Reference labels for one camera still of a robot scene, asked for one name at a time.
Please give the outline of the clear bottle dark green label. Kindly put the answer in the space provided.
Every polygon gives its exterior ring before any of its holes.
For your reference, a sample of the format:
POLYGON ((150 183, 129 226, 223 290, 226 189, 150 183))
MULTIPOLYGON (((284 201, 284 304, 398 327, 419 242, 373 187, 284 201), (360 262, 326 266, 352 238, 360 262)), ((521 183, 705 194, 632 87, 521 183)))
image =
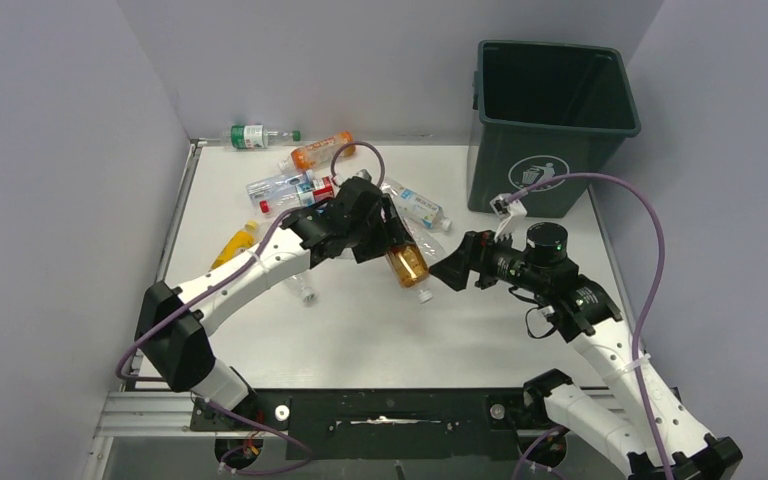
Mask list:
POLYGON ((316 292, 301 274, 292 275, 283 281, 286 288, 298 297, 304 305, 310 305, 316 300, 316 292))

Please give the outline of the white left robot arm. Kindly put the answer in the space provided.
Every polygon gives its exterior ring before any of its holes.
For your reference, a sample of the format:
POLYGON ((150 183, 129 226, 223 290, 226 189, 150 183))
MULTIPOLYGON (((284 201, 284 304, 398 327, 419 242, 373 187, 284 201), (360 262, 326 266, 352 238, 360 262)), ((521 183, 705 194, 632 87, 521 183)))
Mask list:
POLYGON ((212 349, 210 338, 226 320, 345 251, 364 263, 413 242, 392 198, 352 177, 335 197, 280 214, 258 244, 224 265, 178 286, 158 281, 148 287, 133 347, 156 370, 154 381, 233 410, 253 391, 212 349))

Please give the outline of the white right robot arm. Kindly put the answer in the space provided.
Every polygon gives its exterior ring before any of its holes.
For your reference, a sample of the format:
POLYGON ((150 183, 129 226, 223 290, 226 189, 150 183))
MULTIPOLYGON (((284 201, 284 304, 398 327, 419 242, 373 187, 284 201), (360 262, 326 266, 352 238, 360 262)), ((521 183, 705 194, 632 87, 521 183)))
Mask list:
POLYGON ((629 479, 732 478, 743 459, 737 444, 699 422, 633 347, 628 323, 607 292, 569 259, 567 241, 567 230, 551 222, 529 227, 522 250, 492 231, 469 231, 430 272, 455 291, 477 273, 481 289, 504 282, 532 293, 624 412, 607 410, 554 369, 523 386, 522 411, 532 425, 570 430, 629 479))

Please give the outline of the yellow juice bottle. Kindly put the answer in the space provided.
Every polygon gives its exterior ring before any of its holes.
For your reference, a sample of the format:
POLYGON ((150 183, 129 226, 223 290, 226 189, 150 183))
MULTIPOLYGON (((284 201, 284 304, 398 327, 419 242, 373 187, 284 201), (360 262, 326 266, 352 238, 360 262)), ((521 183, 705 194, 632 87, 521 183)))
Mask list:
POLYGON ((217 255, 210 269, 214 270, 226 264, 241 252, 251 248, 258 241, 258 231, 260 225, 253 220, 245 223, 244 227, 238 230, 231 239, 225 244, 217 255))

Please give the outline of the amber tea bottle red label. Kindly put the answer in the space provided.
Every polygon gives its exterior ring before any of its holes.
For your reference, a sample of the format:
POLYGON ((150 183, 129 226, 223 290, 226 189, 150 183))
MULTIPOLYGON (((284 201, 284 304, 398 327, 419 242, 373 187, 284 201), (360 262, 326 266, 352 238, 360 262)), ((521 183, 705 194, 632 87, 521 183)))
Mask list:
POLYGON ((417 245, 390 249, 386 258, 399 285, 414 291, 420 304, 433 299, 434 294, 427 285, 431 265, 427 264, 417 245))

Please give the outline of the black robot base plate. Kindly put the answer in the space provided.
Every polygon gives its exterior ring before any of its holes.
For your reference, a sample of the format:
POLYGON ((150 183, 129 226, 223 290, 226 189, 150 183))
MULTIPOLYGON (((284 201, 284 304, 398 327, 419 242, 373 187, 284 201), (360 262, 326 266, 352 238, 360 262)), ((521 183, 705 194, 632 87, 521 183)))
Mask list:
POLYGON ((549 427, 521 389, 259 389, 245 412, 317 460, 515 461, 549 427))

